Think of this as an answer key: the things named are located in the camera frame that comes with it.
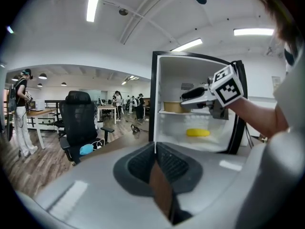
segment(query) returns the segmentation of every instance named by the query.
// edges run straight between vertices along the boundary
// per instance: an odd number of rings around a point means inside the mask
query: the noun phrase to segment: wooden floor
[[[135,120],[135,114],[122,115],[117,124],[106,117],[104,126],[111,127],[115,131],[109,133],[108,141],[113,141],[130,132],[131,124],[140,125],[143,121]],[[31,198],[35,197],[47,184],[72,168],[64,151],[61,149],[56,133],[42,132],[45,149],[41,149],[37,133],[29,131],[32,143],[38,146],[35,154],[27,158],[18,158],[18,146],[15,135],[10,142],[6,135],[0,135],[0,162],[2,169],[7,174],[15,190],[21,191]],[[103,138],[103,131],[99,131],[98,137]]]

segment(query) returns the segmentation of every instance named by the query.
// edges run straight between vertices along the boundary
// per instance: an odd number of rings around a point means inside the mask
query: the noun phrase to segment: white pants
[[[33,146],[28,132],[25,107],[17,107],[14,114],[14,127],[16,131],[17,142],[19,148],[23,152],[23,155],[27,156],[29,152],[31,154],[35,153],[36,147]]]
[[[129,104],[129,113],[132,114],[132,103]]]

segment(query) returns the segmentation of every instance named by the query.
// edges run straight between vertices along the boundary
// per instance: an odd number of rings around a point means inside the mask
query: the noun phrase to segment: ceiling light
[[[119,13],[120,13],[120,15],[122,15],[122,16],[126,16],[126,15],[128,14],[128,10],[126,10],[126,9],[120,9],[120,10],[119,10]]]
[[[7,26],[6,29],[8,30],[8,32],[9,32],[10,34],[13,34],[13,33],[14,33],[14,31],[11,29],[10,26]]]
[[[183,51],[183,50],[186,50],[186,49],[188,49],[188,48],[191,48],[191,47],[193,47],[193,46],[197,46],[197,45],[199,45],[199,44],[202,44],[202,40],[199,38],[199,39],[196,39],[196,40],[194,40],[194,41],[191,41],[191,42],[189,42],[189,43],[187,43],[187,44],[185,44],[185,45],[182,45],[182,46],[180,46],[180,47],[178,47],[178,48],[176,48],[176,49],[173,49],[172,51],[173,52],[181,52],[181,51]]]
[[[89,0],[87,8],[87,21],[94,22],[96,7],[99,0]]]
[[[272,36],[273,32],[274,29],[268,29],[268,28],[234,29],[234,36],[244,36],[244,35]]]
[[[38,78],[46,80],[47,79],[47,75],[45,73],[42,73],[42,74],[40,74],[40,76],[38,76]]]
[[[19,77],[18,77],[18,75],[15,75],[14,77],[13,77],[13,79],[12,79],[12,81],[18,81],[19,80]]]

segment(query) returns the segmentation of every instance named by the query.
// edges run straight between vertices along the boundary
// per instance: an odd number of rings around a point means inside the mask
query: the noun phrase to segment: yellow sponge
[[[208,136],[210,132],[204,129],[187,129],[186,135],[187,136]]]

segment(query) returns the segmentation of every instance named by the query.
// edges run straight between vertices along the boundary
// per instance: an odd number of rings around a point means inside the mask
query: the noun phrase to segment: small box
[[[211,91],[215,94],[222,107],[227,106],[244,95],[241,82],[231,65],[214,74]]]

